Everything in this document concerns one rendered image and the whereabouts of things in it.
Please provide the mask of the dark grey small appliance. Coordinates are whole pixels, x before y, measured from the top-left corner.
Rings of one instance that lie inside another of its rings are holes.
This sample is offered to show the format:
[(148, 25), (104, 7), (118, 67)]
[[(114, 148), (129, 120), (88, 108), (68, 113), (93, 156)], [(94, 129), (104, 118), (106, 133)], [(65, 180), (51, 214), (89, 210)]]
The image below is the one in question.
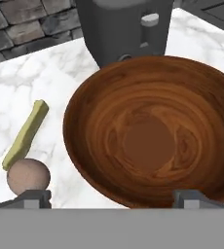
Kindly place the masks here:
[(174, 0), (75, 0), (86, 46), (102, 68), (164, 55)]

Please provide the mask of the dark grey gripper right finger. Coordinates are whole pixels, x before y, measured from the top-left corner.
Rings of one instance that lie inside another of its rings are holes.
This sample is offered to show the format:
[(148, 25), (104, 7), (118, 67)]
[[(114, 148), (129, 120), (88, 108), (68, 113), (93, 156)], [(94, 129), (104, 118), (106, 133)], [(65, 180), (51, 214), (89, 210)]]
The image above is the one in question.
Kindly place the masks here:
[(175, 190), (173, 192), (173, 208), (210, 209), (224, 208), (224, 203), (207, 198), (197, 190)]

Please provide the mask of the yellow-green butter stick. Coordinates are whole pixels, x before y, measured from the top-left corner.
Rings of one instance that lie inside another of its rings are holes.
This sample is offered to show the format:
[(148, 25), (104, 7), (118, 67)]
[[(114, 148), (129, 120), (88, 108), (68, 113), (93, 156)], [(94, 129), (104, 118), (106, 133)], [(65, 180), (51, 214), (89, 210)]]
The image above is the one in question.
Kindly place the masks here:
[(4, 170), (8, 171), (16, 161), (26, 157), (34, 136), (48, 114), (48, 111), (49, 106), (44, 100), (36, 100), (34, 102), (31, 113), (20, 129), (9, 152), (3, 159), (2, 167)]

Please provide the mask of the brown wooden bowl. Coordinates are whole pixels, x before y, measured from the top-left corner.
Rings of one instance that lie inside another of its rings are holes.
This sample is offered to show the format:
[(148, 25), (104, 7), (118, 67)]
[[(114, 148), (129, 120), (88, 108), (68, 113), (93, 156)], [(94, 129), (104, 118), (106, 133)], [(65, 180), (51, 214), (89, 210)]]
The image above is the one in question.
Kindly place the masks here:
[(169, 208), (175, 190), (224, 202), (224, 73), (176, 56), (117, 62), (71, 97), (63, 138), (97, 191), (130, 208)]

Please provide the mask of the pale brown egg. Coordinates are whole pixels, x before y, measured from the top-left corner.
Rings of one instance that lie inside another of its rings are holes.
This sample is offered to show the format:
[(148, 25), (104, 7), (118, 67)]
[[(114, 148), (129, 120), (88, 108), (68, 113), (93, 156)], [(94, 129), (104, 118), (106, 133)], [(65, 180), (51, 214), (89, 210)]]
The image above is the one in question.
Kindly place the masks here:
[(11, 191), (19, 196), (27, 190), (46, 190), (51, 174), (39, 160), (18, 160), (7, 172), (7, 183)]

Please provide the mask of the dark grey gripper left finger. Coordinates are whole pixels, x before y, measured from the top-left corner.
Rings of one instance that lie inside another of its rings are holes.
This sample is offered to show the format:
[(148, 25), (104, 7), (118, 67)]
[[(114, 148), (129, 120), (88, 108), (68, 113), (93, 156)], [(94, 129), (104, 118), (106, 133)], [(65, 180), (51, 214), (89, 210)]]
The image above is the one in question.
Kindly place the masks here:
[(27, 190), (14, 199), (0, 203), (0, 208), (42, 209), (52, 208), (52, 193), (49, 190)]

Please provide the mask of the dark grey hob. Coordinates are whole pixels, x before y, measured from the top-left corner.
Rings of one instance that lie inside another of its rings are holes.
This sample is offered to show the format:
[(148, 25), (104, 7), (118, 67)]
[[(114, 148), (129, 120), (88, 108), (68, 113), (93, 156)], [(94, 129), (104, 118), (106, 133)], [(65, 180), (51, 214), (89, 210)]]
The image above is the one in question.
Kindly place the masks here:
[(224, 30), (224, 0), (182, 0), (181, 9)]

